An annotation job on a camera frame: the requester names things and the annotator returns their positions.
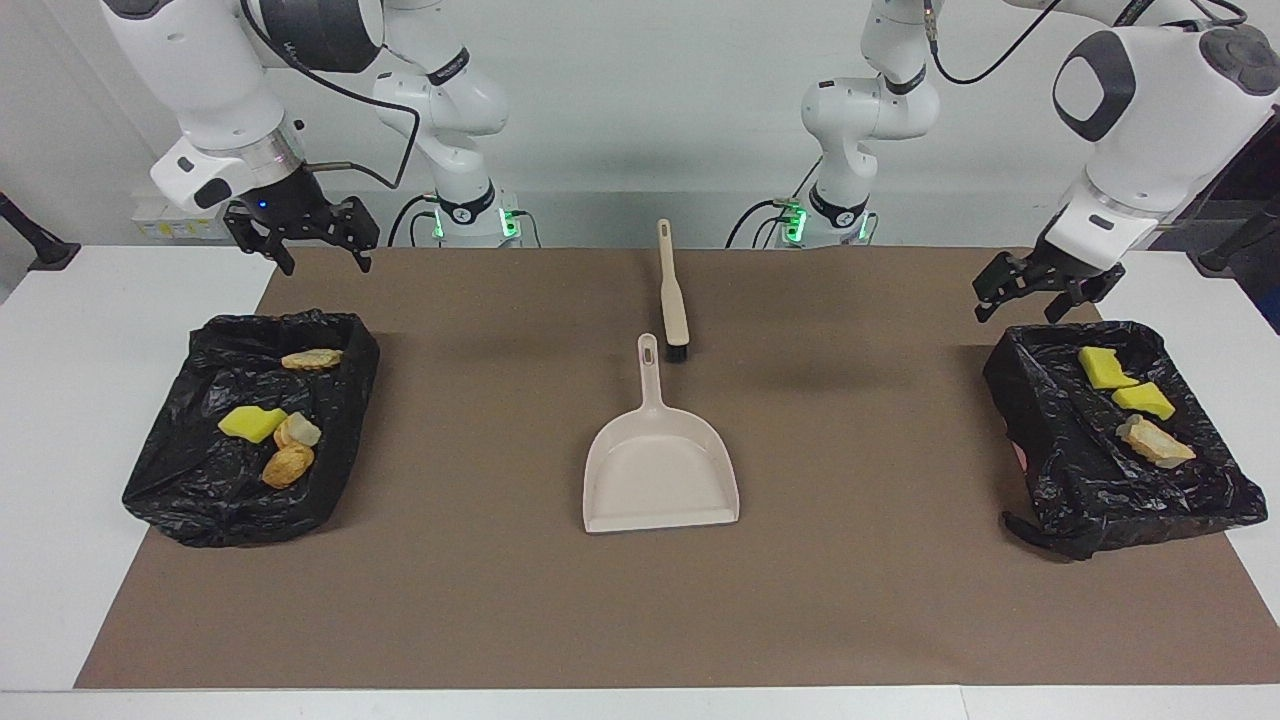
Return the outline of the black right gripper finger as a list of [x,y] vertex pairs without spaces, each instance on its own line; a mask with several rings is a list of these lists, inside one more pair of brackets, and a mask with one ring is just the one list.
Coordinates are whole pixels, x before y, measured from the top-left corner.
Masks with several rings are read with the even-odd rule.
[[348,251],[362,273],[370,273],[380,229],[361,199],[344,199],[335,205],[335,246]]
[[285,247],[285,237],[280,231],[260,231],[244,205],[228,205],[223,222],[242,252],[266,258],[284,275],[293,275],[294,259]]

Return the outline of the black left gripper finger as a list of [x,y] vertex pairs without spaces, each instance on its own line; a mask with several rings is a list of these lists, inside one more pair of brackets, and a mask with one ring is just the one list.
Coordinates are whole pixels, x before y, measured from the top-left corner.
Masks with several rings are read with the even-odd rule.
[[1009,251],[998,252],[973,281],[975,319],[987,323],[1005,304],[1025,297],[1027,263]]
[[1125,274],[1126,269],[1124,265],[1114,265],[1091,278],[1055,277],[1050,283],[1050,288],[1056,291],[1057,295],[1044,309],[1044,319],[1047,323],[1059,323],[1073,309],[1087,304],[1097,304],[1110,293]]

